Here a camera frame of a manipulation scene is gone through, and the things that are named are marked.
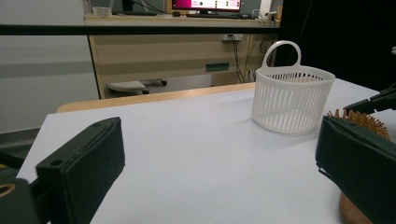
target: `white table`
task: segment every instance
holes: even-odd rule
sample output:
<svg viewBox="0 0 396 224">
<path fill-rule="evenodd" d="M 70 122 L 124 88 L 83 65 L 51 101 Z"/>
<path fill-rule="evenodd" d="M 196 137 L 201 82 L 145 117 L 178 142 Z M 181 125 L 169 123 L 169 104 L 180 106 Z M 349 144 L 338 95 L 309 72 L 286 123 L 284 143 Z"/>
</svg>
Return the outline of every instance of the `white table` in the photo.
<svg viewBox="0 0 396 224">
<path fill-rule="evenodd" d="M 324 114 L 377 94 L 336 79 Z M 265 130 L 253 90 L 48 115 L 19 178 L 90 124 L 121 117 L 126 166 L 92 223 L 339 223 L 340 190 L 318 172 L 317 127 Z M 393 111 L 375 117 L 396 136 Z"/>
</svg>

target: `electrical cable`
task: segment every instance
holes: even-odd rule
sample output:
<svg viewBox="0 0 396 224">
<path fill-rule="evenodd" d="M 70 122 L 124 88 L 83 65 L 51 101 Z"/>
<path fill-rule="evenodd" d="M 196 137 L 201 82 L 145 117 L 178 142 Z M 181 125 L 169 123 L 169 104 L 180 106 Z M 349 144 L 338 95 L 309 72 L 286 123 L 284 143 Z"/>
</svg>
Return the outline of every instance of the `electrical cable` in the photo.
<svg viewBox="0 0 396 224">
<path fill-rule="evenodd" d="M 260 43 L 260 52 L 265 54 L 267 50 L 271 47 L 271 45 L 274 44 L 274 42 L 275 40 L 273 38 L 270 40 L 263 40 Z"/>
<path fill-rule="evenodd" d="M 145 7 L 145 8 L 147 8 L 147 9 L 149 9 L 149 10 L 152 10 L 152 11 L 157 11 L 157 12 L 161 12 L 161 13 L 165 13 L 164 11 L 162 11 L 162 10 L 159 10 L 158 8 L 151 8 L 152 7 L 152 5 L 150 5 L 151 7 L 146 7 L 146 6 L 144 6 L 143 4 L 140 4 L 140 3 L 137 3 L 136 1 L 132 1 L 134 4 L 137 4 L 137 5 L 139 5 L 139 6 L 141 6 L 141 7 Z"/>
<path fill-rule="evenodd" d="M 305 20 L 304 20 L 304 23 L 303 23 L 303 27 L 301 28 L 301 32 L 300 32 L 299 36 L 297 37 L 297 40 L 295 41 L 295 43 L 296 43 L 297 45 L 299 45 L 300 40 L 301 40 L 301 37 L 303 36 L 304 29 L 305 29 L 305 26 L 306 26 L 306 22 L 308 21 L 308 17 L 309 17 L 309 12 L 311 11 L 312 2 L 313 2 L 313 0 L 311 0 L 311 1 L 309 2 L 308 11 L 306 12 L 306 17 L 305 17 Z M 289 58 L 288 58 L 287 64 L 290 63 L 291 56 L 292 56 L 293 54 L 294 54 L 294 51 L 290 54 L 290 56 L 289 56 Z"/>
<path fill-rule="evenodd" d="M 155 8 L 158 12 L 162 12 L 162 13 L 166 13 L 165 11 L 160 10 L 159 8 L 153 6 L 152 4 L 150 4 L 149 2 L 147 2 L 146 0 L 142 0 L 143 2 L 145 2 L 147 5 L 151 6 L 152 8 Z"/>
<path fill-rule="evenodd" d="M 256 82 L 256 75 L 257 75 L 256 72 L 257 72 L 257 70 L 251 71 L 251 73 L 252 73 L 251 75 L 253 76 L 253 81 L 254 82 Z"/>
<path fill-rule="evenodd" d="M 250 54 L 255 49 L 255 46 L 256 46 L 256 44 L 257 44 L 257 42 L 259 40 L 259 34 L 255 35 L 255 36 L 256 36 L 256 39 L 253 42 L 253 46 L 250 47 L 250 41 L 248 41 L 248 46 L 247 46 L 247 48 L 250 49 L 250 50 L 247 52 L 247 59 L 245 61 L 245 71 L 247 70 L 247 73 L 248 73 L 249 76 L 250 76 L 250 71 L 248 70 L 248 63 L 250 61 Z"/>
<path fill-rule="evenodd" d="M 238 76 L 239 82 L 245 83 L 245 78 L 242 75 L 241 68 L 239 67 L 239 60 L 238 60 L 238 46 L 236 44 L 236 39 L 234 35 L 228 35 L 233 40 L 233 55 L 235 57 L 236 63 L 236 75 Z"/>
</svg>

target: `plastic basket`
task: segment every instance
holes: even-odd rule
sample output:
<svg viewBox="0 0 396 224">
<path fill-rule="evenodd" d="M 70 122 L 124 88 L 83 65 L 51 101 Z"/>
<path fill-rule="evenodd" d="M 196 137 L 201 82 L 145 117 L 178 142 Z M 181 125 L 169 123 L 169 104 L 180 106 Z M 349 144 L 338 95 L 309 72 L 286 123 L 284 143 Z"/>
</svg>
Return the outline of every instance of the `plastic basket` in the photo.
<svg viewBox="0 0 396 224">
<path fill-rule="evenodd" d="M 296 49 L 296 64 L 268 67 L 268 56 L 285 44 Z M 335 76 L 300 64 L 300 48 L 293 42 L 278 41 L 266 52 L 257 71 L 252 108 L 253 119 L 262 127 L 278 133 L 309 133 L 318 125 Z"/>
</svg>

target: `computer monitor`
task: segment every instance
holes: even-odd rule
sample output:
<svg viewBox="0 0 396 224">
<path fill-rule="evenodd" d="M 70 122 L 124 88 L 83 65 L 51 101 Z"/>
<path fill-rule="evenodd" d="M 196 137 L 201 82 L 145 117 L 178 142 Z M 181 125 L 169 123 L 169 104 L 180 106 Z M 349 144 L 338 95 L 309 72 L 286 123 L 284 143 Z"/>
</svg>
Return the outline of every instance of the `computer monitor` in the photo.
<svg viewBox="0 0 396 224">
<path fill-rule="evenodd" d="M 199 10 L 200 14 L 209 11 L 239 12 L 241 0 L 172 0 L 173 10 Z"/>
</svg>

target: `white wall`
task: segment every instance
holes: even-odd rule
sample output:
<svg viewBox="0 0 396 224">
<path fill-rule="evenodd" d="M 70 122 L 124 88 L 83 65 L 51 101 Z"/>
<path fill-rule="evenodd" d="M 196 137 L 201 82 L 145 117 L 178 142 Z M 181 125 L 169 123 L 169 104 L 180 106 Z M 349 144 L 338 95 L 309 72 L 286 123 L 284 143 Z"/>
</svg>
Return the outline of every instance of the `white wall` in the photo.
<svg viewBox="0 0 396 224">
<path fill-rule="evenodd" d="M 0 23 L 82 25 L 81 0 L 0 0 Z M 86 36 L 0 36 L 0 133 L 38 128 L 60 105 L 95 99 Z"/>
</svg>

